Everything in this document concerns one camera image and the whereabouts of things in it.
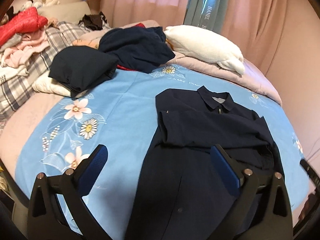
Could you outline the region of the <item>person's right hand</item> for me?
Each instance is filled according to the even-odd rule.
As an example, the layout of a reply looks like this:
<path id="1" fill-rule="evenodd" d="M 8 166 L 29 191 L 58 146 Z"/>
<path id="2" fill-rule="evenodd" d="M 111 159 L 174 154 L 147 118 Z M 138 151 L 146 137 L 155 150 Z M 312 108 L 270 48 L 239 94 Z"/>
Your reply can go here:
<path id="1" fill-rule="evenodd" d="M 299 221 L 302 221 L 306 215 L 310 212 L 310 210 L 313 208 L 313 206 L 316 204 L 317 202 L 317 196 L 316 196 L 316 193 L 313 192 L 313 193 L 310 193 L 308 195 L 308 199 L 306 200 L 302 210 L 301 210 L 301 213 L 298 217 Z"/>

